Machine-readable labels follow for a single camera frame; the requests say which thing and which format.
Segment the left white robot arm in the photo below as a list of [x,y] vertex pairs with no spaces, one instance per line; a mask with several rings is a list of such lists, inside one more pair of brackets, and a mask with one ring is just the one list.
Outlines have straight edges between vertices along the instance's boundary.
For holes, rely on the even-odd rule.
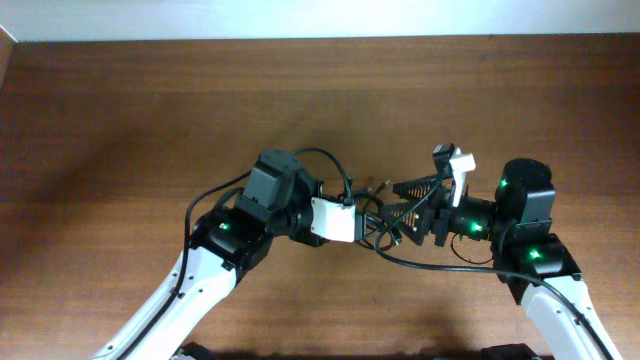
[[253,168],[218,190],[222,196],[197,221],[185,221],[183,250],[154,293],[97,359],[169,359],[196,325],[269,253],[275,238],[319,247],[327,241],[314,205],[322,183],[297,152],[268,149]]

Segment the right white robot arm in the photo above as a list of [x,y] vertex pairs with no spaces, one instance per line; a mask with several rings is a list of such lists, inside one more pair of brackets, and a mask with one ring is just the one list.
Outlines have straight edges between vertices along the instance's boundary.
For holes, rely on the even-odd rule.
[[506,284],[557,359],[617,359],[620,356],[590,300],[582,272],[551,232],[555,199],[550,168],[533,159],[509,161],[492,201],[469,196],[466,176],[472,155],[436,163],[436,174],[399,183],[400,203],[381,209],[386,231],[398,230],[422,244],[428,234],[441,246],[449,234],[487,240],[492,266],[418,263],[387,255],[409,268],[495,274]]

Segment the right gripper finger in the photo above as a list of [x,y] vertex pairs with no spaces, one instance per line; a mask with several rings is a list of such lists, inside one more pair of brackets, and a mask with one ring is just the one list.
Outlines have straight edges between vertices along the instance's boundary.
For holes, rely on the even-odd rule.
[[405,200],[420,200],[428,198],[442,185],[443,178],[440,175],[430,175],[410,181],[395,183],[392,191],[395,195]]
[[[411,209],[415,201],[385,205],[382,208],[382,217],[385,221],[393,222],[405,211]],[[424,203],[403,217],[392,229],[391,239],[394,244],[402,242],[404,237],[416,245],[422,245],[429,235],[434,211],[429,203]]]

